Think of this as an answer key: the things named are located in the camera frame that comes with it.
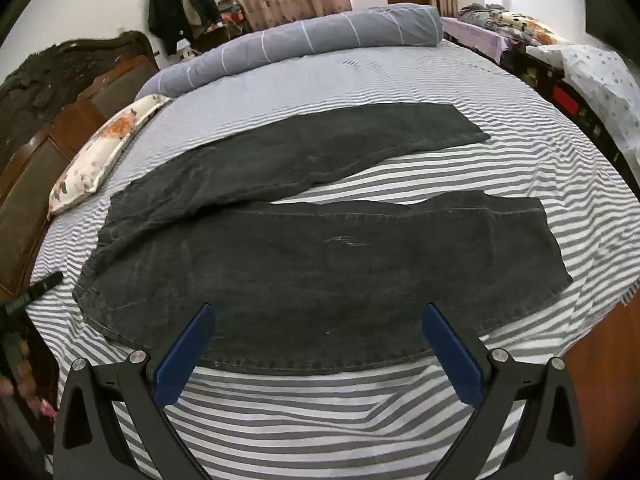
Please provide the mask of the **dark wooden headboard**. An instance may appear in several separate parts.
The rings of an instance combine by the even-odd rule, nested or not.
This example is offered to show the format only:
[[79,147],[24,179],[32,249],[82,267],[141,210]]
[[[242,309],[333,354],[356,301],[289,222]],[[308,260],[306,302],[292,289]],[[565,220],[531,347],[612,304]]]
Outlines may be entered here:
[[1,85],[1,296],[26,287],[48,197],[90,136],[158,70],[143,32],[65,41],[29,55]]

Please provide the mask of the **grey rolled duvet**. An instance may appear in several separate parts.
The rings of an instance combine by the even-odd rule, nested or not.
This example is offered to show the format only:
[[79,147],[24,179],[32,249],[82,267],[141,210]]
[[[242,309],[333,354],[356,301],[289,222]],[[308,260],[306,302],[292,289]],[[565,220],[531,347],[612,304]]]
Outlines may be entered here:
[[428,4],[394,3],[308,18],[251,32],[163,68],[137,98],[178,98],[218,79],[291,58],[359,48],[436,47],[443,39],[439,10]]

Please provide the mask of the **grey white striped bed sheet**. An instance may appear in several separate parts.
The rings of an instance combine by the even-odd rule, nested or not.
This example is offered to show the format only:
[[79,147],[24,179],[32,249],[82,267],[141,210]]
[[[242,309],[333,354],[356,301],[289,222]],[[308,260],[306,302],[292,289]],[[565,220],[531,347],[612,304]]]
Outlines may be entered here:
[[582,479],[579,381],[639,293],[639,202],[469,50],[149,79],[28,310],[58,479]]

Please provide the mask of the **dark jackets on rack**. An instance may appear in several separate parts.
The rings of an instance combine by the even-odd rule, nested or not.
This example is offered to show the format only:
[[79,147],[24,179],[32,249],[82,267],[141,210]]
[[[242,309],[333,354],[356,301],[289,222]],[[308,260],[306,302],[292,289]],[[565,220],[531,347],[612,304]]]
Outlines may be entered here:
[[182,40],[193,44],[221,23],[216,0],[149,0],[149,31],[167,55],[175,55]]

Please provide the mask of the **white dotted cloth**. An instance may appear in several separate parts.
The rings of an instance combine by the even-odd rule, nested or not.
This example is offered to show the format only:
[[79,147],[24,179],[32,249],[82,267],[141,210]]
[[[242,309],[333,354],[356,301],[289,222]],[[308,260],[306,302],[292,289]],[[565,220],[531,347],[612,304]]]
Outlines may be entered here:
[[583,44],[529,46],[526,52],[562,70],[564,80],[587,102],[639,182],[639,85],[613,51]]

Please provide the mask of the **dark grey denim pants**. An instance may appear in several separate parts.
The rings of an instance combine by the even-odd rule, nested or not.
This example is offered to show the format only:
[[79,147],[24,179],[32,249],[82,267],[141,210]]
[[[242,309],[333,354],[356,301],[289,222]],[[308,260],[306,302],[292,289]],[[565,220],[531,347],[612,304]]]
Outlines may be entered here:
[[442,192],[412,205],[297,195],[380,162],[487,140],[455,107],[384,103],[297,115],[187,151],[113,195],[73,296],[85,321],[149,349],[216,312],[204,364],[315,375],[425,356],[426,304],[480,335],[570,286],[533,197]]

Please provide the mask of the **floral white orange pillow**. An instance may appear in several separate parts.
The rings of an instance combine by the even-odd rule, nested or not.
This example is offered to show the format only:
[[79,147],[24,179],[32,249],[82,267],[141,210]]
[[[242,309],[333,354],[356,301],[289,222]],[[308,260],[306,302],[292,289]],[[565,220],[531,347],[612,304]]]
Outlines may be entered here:
[[170,102],[171,98],[160,94],[145,96],[96,130],[52,186],[47,218],[51,220],[96,194],[129,143]]

